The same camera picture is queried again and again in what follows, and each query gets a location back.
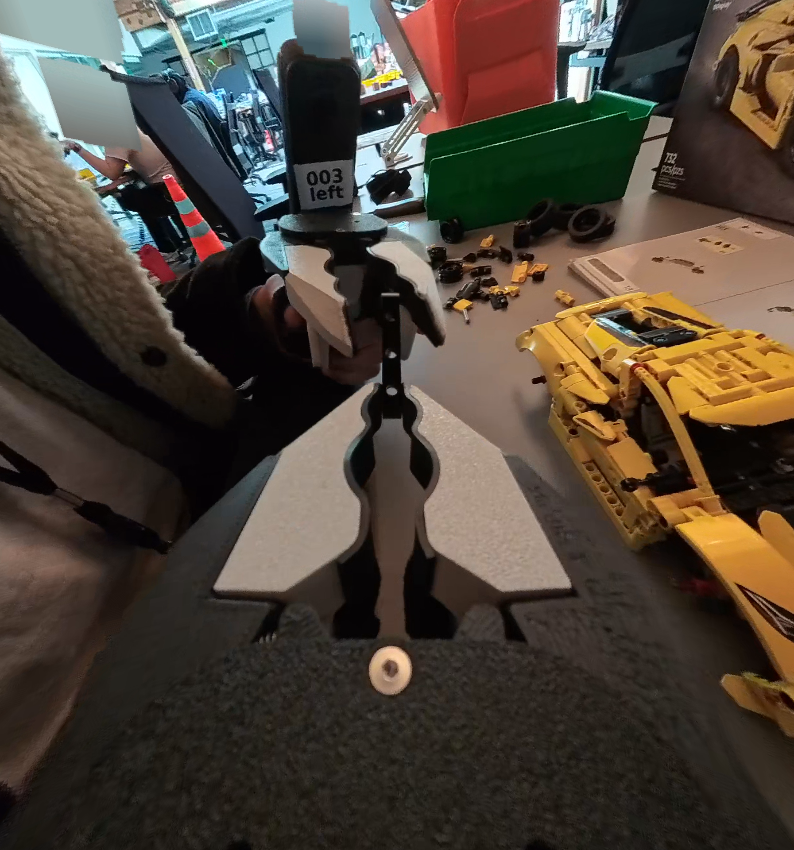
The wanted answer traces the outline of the open instruction booklet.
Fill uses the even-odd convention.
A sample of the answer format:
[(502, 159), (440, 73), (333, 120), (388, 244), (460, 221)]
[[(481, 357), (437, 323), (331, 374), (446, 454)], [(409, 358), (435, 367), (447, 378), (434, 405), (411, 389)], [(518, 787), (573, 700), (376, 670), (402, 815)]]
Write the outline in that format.
[(794, 348), (794, 236), (734, 218), (574, 259), (595, 292), (672, 292), (734, 329)]

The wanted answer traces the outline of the toy car set box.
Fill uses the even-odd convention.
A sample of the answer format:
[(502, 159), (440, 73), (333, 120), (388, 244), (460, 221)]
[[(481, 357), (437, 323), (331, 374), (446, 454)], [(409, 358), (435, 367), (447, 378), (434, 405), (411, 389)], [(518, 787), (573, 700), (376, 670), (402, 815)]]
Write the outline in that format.
[(794, 1), (710, 3), (653, 189), (794, 225)]

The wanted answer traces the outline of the black beam piece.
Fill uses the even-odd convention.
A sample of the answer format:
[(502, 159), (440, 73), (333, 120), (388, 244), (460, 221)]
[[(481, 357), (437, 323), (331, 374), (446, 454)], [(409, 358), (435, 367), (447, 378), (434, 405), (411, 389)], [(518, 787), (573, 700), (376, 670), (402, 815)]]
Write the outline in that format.
[(382, 416), (402, 420), (404, 389), (402, 379), (402, 324), (400, 296), (397, 292), (381, 294), (381, 396)]

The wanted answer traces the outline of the red plastic crate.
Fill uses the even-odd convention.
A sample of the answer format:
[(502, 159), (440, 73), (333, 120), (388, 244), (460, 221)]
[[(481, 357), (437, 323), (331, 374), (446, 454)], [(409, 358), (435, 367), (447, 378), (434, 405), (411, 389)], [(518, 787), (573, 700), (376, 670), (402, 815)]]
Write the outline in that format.
[(175, 282), (177, 276), (161, 252), (151, 244), (142, 245), (136, 252), (141, 267), (147, 272), (149, 282), (162, 286)]

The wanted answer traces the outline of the person's left hand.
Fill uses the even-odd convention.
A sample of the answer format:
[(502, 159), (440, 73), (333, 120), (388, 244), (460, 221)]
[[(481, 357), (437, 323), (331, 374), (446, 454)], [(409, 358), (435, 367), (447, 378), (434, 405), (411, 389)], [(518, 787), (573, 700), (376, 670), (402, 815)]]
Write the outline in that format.
[[(290, 305), (285, 282), (279, 275), (270, 276), (252, 290), (248, 310), (253, 332), (273, 353), (298, 365), (312, 365), (306, 319)], [(330, 348), (323, 365), (318, 367), (326, 377), (345, 385), (372, 380), (382, 362), (382, 331), (376, 320), (354, 321), (350, 330), (352, 354)]]

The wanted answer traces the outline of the yellow toy brick car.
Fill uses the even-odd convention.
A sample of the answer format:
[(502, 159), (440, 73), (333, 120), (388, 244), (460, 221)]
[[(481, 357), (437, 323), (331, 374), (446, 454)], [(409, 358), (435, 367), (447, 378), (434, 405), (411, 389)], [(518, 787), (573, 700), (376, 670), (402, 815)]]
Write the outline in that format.
[(731, 602), (774, 671), (722, 688), (794, 738), (794, 349), (671, 292), (556, 300), (515, 343), (551, 430), (628, 547), (700, 559), (683, 586)]

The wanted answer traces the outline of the grey desk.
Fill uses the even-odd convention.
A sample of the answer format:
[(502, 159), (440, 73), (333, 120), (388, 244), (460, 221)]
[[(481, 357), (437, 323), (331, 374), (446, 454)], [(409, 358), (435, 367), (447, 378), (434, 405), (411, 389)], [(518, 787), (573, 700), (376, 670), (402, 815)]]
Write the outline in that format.
[(720, 686), (723, 674), (750, 671), (763, 659), (749, 628), (727, 605), (679, 589), (678, 582), (695, 564), (680, 541), (672, 539), (639, 554), (625, 547), (548, 428), (546, 389), (532, 383), (540, 369), (532, 356), (515, 348), (520, 332), (558, 312), (556, 290), (571, 293), (578, 303), (594, 299), (592, 289), (570, 272), (573, 258), (732, 217), (716, 207), (652, 191), (671, 124), (664, 116), (650, 118), (625, 196), (607, 205), (616, 218), (615, 233), (608, 240), (582, 246), (552, 231), (534, 250), (550, 265), (544, 283), (527, 286), (502, 311), (476, 306), (469, 324), (460, 315), (449, 315), (445, 346), (418, 340), (403, 365), (403, 379), (502, 451), (520, 456), (555, 491), (574, 501), (578, 518), (605, 551), (615, 547), (622, 556), (632, 557), (632, 580), (654, 604), (670, 644), (682, 657), (687, 681), (703, 687), (717, 711), (724, 741), (794, 837), (794, 738), (784, 736), (767, 718), (736, 707)]

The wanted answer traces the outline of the black slanted panel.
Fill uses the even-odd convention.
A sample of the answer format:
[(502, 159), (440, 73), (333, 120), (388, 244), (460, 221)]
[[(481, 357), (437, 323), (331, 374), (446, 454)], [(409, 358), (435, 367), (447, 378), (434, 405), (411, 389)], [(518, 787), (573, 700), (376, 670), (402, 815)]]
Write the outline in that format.
[(172, 165), (183, 191), (203, 218), (231, 242), (263, 239), (256, 205), (241, 181), (205, 140), (163, 80), (106, 70), (126, 86), (137, 126)]

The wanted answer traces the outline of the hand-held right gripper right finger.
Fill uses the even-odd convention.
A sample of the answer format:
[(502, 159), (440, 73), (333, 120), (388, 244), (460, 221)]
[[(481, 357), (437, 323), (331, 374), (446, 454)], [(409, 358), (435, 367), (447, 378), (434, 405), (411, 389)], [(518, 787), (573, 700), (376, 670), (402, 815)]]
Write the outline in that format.
[(573, 585), (503, 452), (431, 396), (405, 389), (415, 529), (432, 596), (472, 608), (568, 596)]

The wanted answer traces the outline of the black hooded device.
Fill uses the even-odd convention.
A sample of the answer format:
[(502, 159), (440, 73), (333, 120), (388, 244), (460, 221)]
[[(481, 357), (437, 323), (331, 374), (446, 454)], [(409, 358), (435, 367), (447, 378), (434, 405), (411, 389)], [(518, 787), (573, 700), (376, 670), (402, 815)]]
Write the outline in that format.
[(619, 2), (599, 89), (652, 101), (672, 117), (709, 1)]

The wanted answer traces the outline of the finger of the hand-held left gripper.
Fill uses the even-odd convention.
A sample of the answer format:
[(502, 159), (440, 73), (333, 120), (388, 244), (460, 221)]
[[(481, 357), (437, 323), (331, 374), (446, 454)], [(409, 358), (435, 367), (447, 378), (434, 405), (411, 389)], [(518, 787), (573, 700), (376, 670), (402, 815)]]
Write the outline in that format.
[(338, 291), (331, 268), (332, 252), (324, 247), (285, 246), (285, 288), (290, 305), (306, 321), (310, 356), (328, 357), (335, 350), (354, 354), (347, 299)]
[(396, 292), (405, 318), (402, 341), (412, 348), (417, 333), (434, 347), (445, 344), (445, 309), (434, 271), (417, 239), (383, 239), (367, 248), (367, 285), (372, 292)]

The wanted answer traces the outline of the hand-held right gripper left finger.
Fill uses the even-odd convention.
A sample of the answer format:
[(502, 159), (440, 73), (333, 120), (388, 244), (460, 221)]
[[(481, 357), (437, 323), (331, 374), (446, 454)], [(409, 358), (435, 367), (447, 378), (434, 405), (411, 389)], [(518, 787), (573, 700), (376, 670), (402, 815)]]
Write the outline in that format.
[(368, 432), (367, 384), (280, 453), (213, 586), (221, 599), (344, 604), (339, 567), (369, 528), (351, 451)]

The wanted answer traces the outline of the person's left forearm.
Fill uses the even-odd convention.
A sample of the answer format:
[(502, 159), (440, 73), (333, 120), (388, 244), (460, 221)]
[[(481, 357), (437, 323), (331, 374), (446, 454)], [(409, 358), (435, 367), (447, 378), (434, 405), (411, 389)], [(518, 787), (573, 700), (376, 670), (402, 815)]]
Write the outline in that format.
[(273, 454), (311, 428), (357, 388), (311, 364), (305, 323), (279, 277), (268, 281), (261, 243), (246, 238), (188, 272), (167, 294), (187, 344), (234, 388), (251, 382), (243, 436)]

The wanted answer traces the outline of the orange traffic cone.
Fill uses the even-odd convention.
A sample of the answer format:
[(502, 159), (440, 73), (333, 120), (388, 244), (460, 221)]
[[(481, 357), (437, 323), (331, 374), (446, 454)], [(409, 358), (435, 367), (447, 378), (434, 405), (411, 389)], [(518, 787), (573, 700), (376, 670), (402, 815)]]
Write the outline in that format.
[(201, 262), (213, 255), (223, 253), (226, 250), (225, 245), (183, 191), (177, 179), (172, 174), (165, 174), (163, 180), (198, 260)]

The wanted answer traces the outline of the green plastic bin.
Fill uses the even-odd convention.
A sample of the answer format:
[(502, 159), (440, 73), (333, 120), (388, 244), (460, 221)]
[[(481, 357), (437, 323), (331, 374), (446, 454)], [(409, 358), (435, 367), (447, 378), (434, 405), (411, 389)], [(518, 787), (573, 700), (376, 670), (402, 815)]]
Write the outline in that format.
[(625, 196), (655, 108), (614, 92), (466, 124), (426, 138), (431, 221), (465, 229), (524, 219), (539, 201), (592, 205)]

